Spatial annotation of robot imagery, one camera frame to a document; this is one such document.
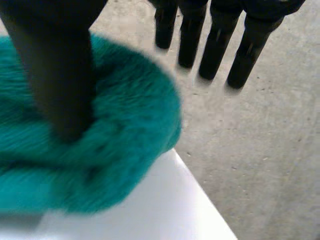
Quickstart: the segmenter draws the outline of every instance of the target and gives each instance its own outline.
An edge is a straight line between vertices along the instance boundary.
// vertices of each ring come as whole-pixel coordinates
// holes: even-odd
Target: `white surface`
[[[151,167],[120,205],[91,217],[0,215],[0,240],[236,240],[178,154]]]

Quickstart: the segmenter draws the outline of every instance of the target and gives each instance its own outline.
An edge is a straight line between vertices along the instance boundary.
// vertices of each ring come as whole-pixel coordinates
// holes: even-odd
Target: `furry cloth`
[[[141,54],[92,36],[95,122],[73,144],[51,135],[9,37],[0,37],[0,213],[92,214],[121,202],[180,136],[172,79]]]

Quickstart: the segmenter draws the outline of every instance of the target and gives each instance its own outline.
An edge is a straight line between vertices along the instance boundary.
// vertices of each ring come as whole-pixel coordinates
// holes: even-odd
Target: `fluffy teal fabric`
[[[176,144],[180,99],[171,78],[127,47],[93,36],[95,123],[74,144],[52,138],[16,51],[0,37],[0,213],[91,214],[122,201]]]

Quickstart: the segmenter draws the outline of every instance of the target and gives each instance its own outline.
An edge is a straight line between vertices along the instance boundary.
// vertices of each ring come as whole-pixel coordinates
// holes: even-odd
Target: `teal fur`
[[[95,122],[64,144],[37,112],[10,39],[0,37],[0,213],[107,209],[177,143],[181,109],[172,79],[108,39],[93,36],[92,48]]]

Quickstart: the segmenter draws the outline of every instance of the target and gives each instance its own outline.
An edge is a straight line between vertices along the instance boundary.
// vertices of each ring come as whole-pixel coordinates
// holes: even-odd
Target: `gray concrete ground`
[[[320,1],[308,0],[285,18],[239,95],[226,93],[224,82],[244,15],[207,87],[196,76],[209,12],[190,73],[176,68],[180,13],[165,53],[155,50],[154,9],[146,0],[109,0],[92,26],[156,59],[176,77],[184,101],[176,149],[240,240],[319,239],[319,9]]]

